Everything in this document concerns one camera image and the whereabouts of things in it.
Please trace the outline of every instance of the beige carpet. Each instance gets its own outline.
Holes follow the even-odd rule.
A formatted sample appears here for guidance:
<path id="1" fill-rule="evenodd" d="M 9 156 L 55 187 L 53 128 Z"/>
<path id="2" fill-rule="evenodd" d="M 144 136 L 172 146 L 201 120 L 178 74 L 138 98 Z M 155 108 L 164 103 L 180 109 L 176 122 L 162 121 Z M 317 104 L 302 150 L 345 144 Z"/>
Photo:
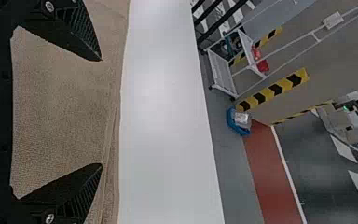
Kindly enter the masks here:
<path id="1" fill-rule="evenodd" d="M 18 28 L 12 38 L 14 153 L 21 197 L 93 162 L 103 163 L 86 223 L 117 223 L 119 89 L 130 0 L 86 0 L 103 54 L 88 62 Z"/>

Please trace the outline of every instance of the yellow and black striped barrier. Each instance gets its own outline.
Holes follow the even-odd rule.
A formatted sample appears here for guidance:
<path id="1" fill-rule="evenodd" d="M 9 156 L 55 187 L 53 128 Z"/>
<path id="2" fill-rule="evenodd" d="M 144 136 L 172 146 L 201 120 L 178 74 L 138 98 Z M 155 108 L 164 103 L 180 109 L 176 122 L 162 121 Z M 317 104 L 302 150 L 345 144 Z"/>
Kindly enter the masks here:
<path id="1" fill-rule="evenodd" d="M 285 119 L 280 119 L 278 121 L 275 121 L 272 123 L 272 125 L 277 125 L 277 124 L 281 124 L 281 123 L 284 123 L 285 121 L 289 120 L 289 119 L 293 119 L 293 118 L 297 118 L 297 117 L 300 117 L 301 115 L 304 115 L 304 114 L 307 114 L 308 112 L 310 112 L 311 110 L 313 109 L 316 109 L 318 107 L 321 107 L 321 106 L 324 106 L 324 105 L 330 105 L 332 103 L 332 101 L 327 101 L 327 102 L 324 102 L 322 104 L 319 104 L 319 105 L 314 105 L 314 106 L 311 106 L 310 108 L 306 109 L 306 110 L 303 110 L 301 112 L 298 112 L 290 117 L 287 117 Z"/>
<path id="2" fill-rule="evenodd" d="M 244 101 L 236 105 L 238 111 L 247 111 L 270 101 L 274 97 L 290 91 L 292 88 L 307 82 L 310 77 L 305 68 L 295 71 L 292 75 L 285 77 L 273 85 L 261 90 L 253 96 L 246 98 Z"/>
<path id="3" fill-rule="evenodd" d="M 279 35 L 283 31 L 283 28 L 280 26 L 275 30 L 268 33 L 268 35 L 261 38 L 259 41 L 255 42 L 255 47 L 260 48 L 263 45 L 267 44 L 274 36 Z"/>
<path id="4" fill-rule="evenodd" d="M 280 26 L 275 30 L 269 32 L 268 35 L 261 38 L 261 40 L 255 42 L 256 48 L 261 48 L 263 45 L 267 44 L 274 36 L 279 35 L 282 32 L 283 28 Z M 228 66 L 232 67 L 238 63 L 247 63 L 246 54 L 244 51 L 238 53 L 231 61 L 229 61 Z"/>
<path id="5" fill-rule="evenodd" d="M 246 54 L 245 51 L 240 52 L 239 54 L 237 54 L 237 56 L 235 56 L 229 63 L 228 66 L 234 66 L 240 62 L 248 62 L 248 60 L 246 59 Z"/>

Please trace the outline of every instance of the white wall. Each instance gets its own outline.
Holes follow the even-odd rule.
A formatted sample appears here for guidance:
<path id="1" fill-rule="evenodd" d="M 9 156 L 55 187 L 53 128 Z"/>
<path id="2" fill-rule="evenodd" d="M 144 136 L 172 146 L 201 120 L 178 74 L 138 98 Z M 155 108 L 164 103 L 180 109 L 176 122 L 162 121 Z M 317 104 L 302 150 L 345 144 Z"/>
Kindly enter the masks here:
<path id="1" fill-rule="evenodd" d="M 119 223 L 224 223 L 189 1 L 131 1 L 121 106 Z"/>

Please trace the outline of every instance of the red object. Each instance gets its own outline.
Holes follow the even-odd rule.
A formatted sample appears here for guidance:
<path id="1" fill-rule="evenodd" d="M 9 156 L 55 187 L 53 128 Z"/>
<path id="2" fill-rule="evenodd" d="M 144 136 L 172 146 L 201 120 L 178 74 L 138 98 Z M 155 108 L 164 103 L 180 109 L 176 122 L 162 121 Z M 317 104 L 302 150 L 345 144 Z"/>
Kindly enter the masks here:
<path id="1" fill-rule="evenodd" d="M 257 68 L 260 72 L 267 72 L 269 71 L 269 64 L 267 63 L 267 60 L 263 60 L 260 63 L 257 64 Z"/>
<path id="2" fill-rule="evenodd" d="M 255 61 L 261 59 L 261 52 L 255 46 L 252 46 L 252 53 L 255 57 Z"/>
<path id="3" fill-rule="evenodd" d="M 259 49 L 257 49 L 255 46 L 252 46 L 252 53 L 255 57 L 255 61 L 258 61 L 261 59 L 261 52 Z M 257 64 L 257 68 L 260 72 L 267 72 L 269 71 L 269 64 L 267 63 L 267 60 L 263 60 L 260 63 Z"/>
<path id="4" fill-rule="evenodd" d="M 252 134 L 243 141 L 264 223 L 302 224 L 271 128 L 252 120 Z"/>

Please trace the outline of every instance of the gray floor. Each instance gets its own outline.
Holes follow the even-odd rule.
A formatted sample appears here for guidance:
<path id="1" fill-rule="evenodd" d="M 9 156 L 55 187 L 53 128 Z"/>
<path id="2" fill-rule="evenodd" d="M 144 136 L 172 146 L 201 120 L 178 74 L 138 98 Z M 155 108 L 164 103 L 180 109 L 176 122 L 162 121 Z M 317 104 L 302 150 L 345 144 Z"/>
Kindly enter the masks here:
<path id="1" fill-rule="evenodd" d="M 226 123 L 226 110 L 232 102 L 221 91 L 208 90 L 211 67 L 206 56 L 200 55 L 200 62 L 225 222 L 243 224 L 246 220 L 246 223 L 262 224 L 264 220 L 242 137 Z"/>
<path id="2" fill-rule="evenodd" d="M 358 224 L 358 190 L 323 123 L 311 113 L 275 127 L 309 224 Z"/>

